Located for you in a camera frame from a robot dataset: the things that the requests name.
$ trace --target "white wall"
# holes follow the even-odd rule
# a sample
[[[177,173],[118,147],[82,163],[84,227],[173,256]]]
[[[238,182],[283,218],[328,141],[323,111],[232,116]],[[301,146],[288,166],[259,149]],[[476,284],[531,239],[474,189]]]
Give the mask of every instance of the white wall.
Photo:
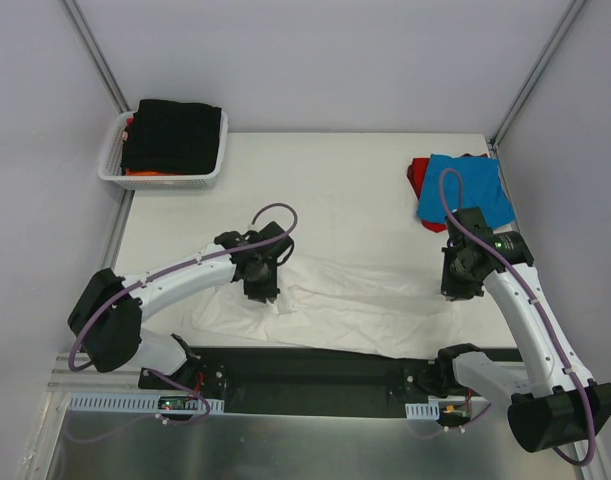
[[[117,191],[95,154],[115,115],[57,1],[0,2],[0,479],[102,254]]]
[[[611,381],[611,0],[590,2],[500,155],[548,299]],[[603,436],[611,460],[611,421]]]
[[[132,107],[233,131],[490,136],[569,0],[80,0]]]

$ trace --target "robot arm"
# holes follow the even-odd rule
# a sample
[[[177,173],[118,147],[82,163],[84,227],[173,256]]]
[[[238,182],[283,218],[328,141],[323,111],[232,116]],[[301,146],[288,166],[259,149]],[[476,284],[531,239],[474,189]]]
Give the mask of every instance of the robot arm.
[[[271,222],[258,232],[226,232],[181,262],[142,274],[118,277],[111,269],[101,270],[90,280],[68,325],[99,372],[129,363],[193,388],[199,367],[191,349],[177,335],[148,330],[145,322],[194,293],[239,280],[250,300],[275,301],[280,293],[277,268],[294,248],[289,237],[293,227],[285,232]]]
[[[597,384],[565,338],[545,299],[533,257],[521,235],[517,232],[495,235],[479,208],[459,209],[452,218],[470,235],[463,234],[448,217],[450,242],[443,249],[442,293],[450,300],[467,300],[482,296],[485,287],[507,321],[528,380],[516,377],[489,360],[477,347],[466,344],[439,351],[432,368],[419,379],[419,387],[440,397],[458,385],[478,392],[507,411],[514,437],[529,452],[593,436],[588,431],[578,387],[589,400],[598,432],[611,415],[611,384]],[[480,241],[506,262],[501,263],[482,248]],[[536,296],[531,297],[528,291]],[[539,307],[554,335],[550,334]],[[559,352],[565,354],[565,360]]]

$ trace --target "white cloth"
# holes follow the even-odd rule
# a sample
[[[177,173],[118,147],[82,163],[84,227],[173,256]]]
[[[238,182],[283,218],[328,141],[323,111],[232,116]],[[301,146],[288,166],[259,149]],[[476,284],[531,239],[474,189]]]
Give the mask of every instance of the white cloth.
[[[279,268],[275,304],[242,285],[201,292],[192,327],[256,340],[388,357],[434,358],[461,343],[460,316],[435,272],[349,267],[294,255]]]

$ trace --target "white table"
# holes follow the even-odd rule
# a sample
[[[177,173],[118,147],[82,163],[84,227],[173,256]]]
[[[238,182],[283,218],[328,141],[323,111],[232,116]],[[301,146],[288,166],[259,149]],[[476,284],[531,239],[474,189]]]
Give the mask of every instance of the white table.
[[[483,154],[487,144],[483,135],[469,134],[230,134],[212,190],[136,192],[115,270],[138,273],[183,258],[222,232],[245,231],[262,206],[286,202],[300,217],[292,235],[297,253],[418,268],[438,293],[447,234],[422,227],[405,177],[414,157],[432,153]],[[266,215],[263,220],[284,226],[291,221],[286,212]],[[196,346],[268,345],[212,333],[196,338],[190,326],[195,307],[193,298],[179,302],[148,328],[178,333]],[[465,341],[516,346],[491,297],[460,302],[459,309]]]

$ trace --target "white basket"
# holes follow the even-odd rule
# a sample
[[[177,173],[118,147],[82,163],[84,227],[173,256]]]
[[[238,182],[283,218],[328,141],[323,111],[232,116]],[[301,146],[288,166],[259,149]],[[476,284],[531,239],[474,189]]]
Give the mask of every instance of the white basket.
[[[118,183],[126,190],[141,190],[145,188],[209,188],[216,183],[216,176],[221,170],[227,143],[227,114],[221,110],[221,133],[218,144],[218,154],[214,171],[207,175],[166,175],[166,176],[125,176],[121,175],[121,154],[123,152],[123,131],[127,119],[134,112],[125,112],[114,121],[107,132],[98,162],[98,176],[103,180]]]

